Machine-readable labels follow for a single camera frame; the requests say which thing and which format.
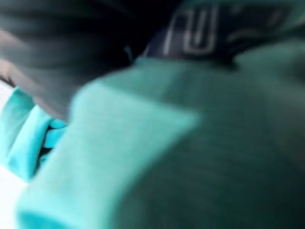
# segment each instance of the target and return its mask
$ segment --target dark fabric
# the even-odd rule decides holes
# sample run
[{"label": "dark fabric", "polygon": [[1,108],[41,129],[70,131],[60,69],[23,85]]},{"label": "dark fabric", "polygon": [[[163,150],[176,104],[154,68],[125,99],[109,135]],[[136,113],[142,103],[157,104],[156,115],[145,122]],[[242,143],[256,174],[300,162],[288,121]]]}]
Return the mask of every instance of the dark fabric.
[{"label": "dark fabric", "polygon": [[178,0],[3,0],[1,55],[12,78],[55,118],[87,82],[130,64]]}]

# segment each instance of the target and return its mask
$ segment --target dark navy fabric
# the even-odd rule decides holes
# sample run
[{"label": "dark navy fabric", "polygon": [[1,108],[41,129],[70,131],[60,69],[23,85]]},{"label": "dark navy fabric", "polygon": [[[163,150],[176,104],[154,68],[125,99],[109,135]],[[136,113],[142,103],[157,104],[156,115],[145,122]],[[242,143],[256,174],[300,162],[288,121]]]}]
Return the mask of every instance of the dark navy fabric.
[{"label": "dark navy fabric", "polygon": [[144,56],[226,59],[268,37],[290,11],[285,5],[203,5],[177,11],[153,38]]}]

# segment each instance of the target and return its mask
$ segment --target light turquoise fabric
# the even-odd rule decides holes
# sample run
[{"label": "light turquoise fabric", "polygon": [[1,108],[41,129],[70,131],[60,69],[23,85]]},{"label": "light turquoise fabric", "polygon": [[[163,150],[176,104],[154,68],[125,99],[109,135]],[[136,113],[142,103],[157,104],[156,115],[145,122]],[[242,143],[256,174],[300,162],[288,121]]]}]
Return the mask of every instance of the light turquoise fabric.
[{"label": "light turquoise fabric", "polygon": [[20,228],[303,228],[305,94],[287,61],[300,50],[262,47],[236,71],[147,60],[92,82]]},{"label": "light turquoise fabric", "polygon": [[[64,132],[64,125],[16,89],[0,116],[0,163],[29,182],[36,173],[41,148],[53,148]],[[49,126],[54,129],[47,133]]]}]

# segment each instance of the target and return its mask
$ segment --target white background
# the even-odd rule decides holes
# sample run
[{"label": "white background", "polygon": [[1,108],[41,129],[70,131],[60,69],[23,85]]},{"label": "white background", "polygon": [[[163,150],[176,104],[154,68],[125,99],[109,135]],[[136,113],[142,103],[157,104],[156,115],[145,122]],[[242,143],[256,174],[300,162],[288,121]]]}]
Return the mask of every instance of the white background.
[{"label": "white background", "polygon": [[[0,111],[2,111],[12,89],[0,82]],[[15,203],[26,184],[0,166],[0,229],[15,229]]]}]

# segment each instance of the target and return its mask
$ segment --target teal garment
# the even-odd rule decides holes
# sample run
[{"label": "teal garment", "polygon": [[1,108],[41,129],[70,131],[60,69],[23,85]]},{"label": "teal garment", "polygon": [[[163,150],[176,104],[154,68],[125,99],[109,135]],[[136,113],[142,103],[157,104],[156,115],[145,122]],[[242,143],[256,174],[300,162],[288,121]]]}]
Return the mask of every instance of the teal garment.
[{"label": "teal garment", "polygon": [[53,148],[64,126],[35,106],[30,96],[16,89],[0,116],[1,164],[26,182],[31,181],[41,149]]},{"label": "teal garment", "polygon": [[87,85],[21,196],[19,228],[303,228],[300,52],[261,47],[235,71],[142,60]]}]

